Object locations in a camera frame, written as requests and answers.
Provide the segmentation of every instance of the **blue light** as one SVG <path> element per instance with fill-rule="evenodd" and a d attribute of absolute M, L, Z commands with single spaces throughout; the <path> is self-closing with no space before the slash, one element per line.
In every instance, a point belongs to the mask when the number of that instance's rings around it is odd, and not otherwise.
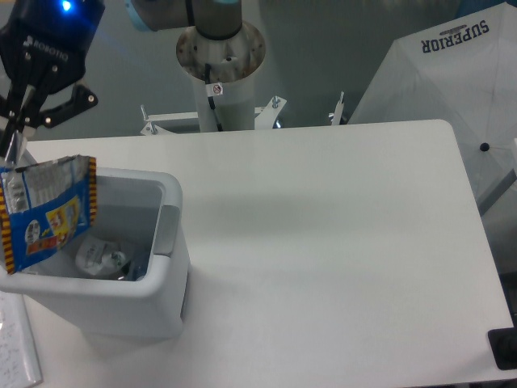
<path fill-rule="evenodd" d="M 67 2 L 66 0 L 62 2 L 61 5 L 63 6 L 63 10 L 65 10 L 65 12 L 70 11 L 70 9 L 72 8 L 72 3 Z"/>

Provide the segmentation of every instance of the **white bin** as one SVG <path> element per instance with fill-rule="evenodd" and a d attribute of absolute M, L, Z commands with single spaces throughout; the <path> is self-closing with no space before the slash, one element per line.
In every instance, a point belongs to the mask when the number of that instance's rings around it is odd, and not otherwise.
<path fill-rule="evenodd" d="M 168 174 L 99 168 L 97 182 L 98 216 L 91 230 L 29 268 L 37 274 L 9 276 L 0 268 L 0 290 L 26 294 L 84 331 L 178 335 L 190 267 L 178 181 Z M 87 233 L 145 247 L 151 255 L 144 278 L 80 278 L 74 258 Z"/>

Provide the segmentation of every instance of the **colorful chip bag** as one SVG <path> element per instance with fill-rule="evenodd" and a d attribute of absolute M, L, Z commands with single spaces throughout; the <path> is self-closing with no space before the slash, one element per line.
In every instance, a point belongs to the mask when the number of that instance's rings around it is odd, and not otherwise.
<path fill-rule="evenodd" d="M 10 274 L 54 255 L 95 221 L 95 158 L 61 158 L 1 177 L 2 246 Z"/>

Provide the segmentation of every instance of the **umbrella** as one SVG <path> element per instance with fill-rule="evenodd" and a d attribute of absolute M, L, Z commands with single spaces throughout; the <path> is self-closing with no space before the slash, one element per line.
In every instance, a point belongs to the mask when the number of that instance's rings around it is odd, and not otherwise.
<path fill-rule="evenodd" d="M 504 3 L 395 40 L 350 124 L 425 119 L 452 125 L 482 201 L 515 165 L 517 8 Z M 515 269 L 517 183 L 483 222 L 499 270 Z"/>

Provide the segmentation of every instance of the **white table surface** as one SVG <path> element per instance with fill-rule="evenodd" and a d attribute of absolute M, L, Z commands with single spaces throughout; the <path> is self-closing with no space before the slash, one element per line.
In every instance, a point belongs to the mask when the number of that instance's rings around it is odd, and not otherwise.
<path fill-rule="evenodd" d="M 48 387 L 424 386 L 517 377 L 511 326 L 443 121 L 32 142 L 183 186 L 177 339 L 83 334 L 32 300 Z"/>

